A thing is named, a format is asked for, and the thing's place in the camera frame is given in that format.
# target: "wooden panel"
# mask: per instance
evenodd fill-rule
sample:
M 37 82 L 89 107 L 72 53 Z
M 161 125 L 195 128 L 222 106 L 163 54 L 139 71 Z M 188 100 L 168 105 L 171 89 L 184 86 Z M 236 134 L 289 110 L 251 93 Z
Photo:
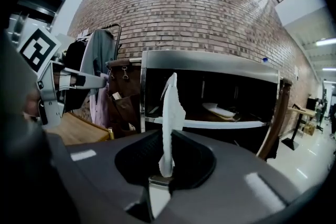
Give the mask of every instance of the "wooden panel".
M 314 117 L 315 114 L 316 114 L 316 111 L 310 110 L 310 109 L 304 109 L 304 108 L 302 108 L 302 110 L 295 109 L 295 108 L 288 108 L 288 110 L 298 112 L 300 114 L 307 115 L 307 116 L 310 116 L 310 117 Z
M 60 135 L 65 145 L 104 141 L 109 137 L 107 129 L 82 120 L 72 113 L 65 113 L 59 126 L 46 131 Z

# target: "brick wall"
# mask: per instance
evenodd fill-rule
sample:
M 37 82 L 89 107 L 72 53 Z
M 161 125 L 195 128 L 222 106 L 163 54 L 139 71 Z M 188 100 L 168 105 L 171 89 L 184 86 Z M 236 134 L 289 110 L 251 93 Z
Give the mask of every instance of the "brick wall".
M 258 62 L 267 57 L 294 81 L 290 103 L 305 105 L 317 82 L 274 6 L 272 0 L 83 0 L 69 35 L 115 22 L 123 27 L 119 58 L 160 49 L 233 54 Z M 286 130 L 293 127 L 295 116 L 287 116 Z

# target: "hanging clothes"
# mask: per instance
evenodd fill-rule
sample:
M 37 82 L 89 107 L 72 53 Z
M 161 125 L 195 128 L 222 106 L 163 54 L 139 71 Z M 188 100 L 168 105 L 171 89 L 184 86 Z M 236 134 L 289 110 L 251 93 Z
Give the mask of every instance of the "hanging clothes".
M 74 70 L 80 69 L 80 65 L 85 52 L 85 42 L 75 41 L 70 44 L 64 57 L 64 66 Z M 67 91 L 67 101 L 65 103 L 65 112 L 78 109 L 82 106 L 90 90 L 69 89 Z
M 109 76 L 101 73 L 100 77 L 108 81 Z M 96 95 L 90 95 L 90 113 L 92 122 L 105 128 L 110 127 L 107 86 L 98 90 Z
M 80 71 L 96 76 L 101 73 L 107 74 L 108 68 L 105 63 L 114 60 L 117 47 L 113 36 L 107 30 L 95 30 L 86 45 Z M 97 89 L 91 89 L 89 95 L 96 94 Z

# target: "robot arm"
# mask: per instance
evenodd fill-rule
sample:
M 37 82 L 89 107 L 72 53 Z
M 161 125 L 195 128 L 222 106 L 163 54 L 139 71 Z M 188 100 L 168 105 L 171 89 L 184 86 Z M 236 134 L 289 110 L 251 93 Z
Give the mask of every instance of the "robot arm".
M 58 71 L 59 83 L 57 84 L 54 76 Z M 71 83 L 71 77 L 76 78 L 74 83 Z M 67 90 L 99 89 L 105 85 L 104 78 L 64 68 L 63 64 L 50 61 L 37 81 L 37 88 L 41 96 L 38 111 L 43 127 L 46 129 L 60 124 L 65 109 Z

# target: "tiled floor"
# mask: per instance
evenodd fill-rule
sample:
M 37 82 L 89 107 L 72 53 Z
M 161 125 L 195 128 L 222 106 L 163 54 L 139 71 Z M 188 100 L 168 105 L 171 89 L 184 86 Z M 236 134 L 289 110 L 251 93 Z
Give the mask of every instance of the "tiled floor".
M 334 161 L 336 142 L 329 138 L 331 123 L 322 122 L 323 133 L 315 130 L 314 135 L 298 131 L 295 141 L 299 147 L 292 151 L 279 143 L 277 157 L 269 159 L 268 164 L 287 176 L 301 192 L 322 182 L 328 174 L 328 165 Z

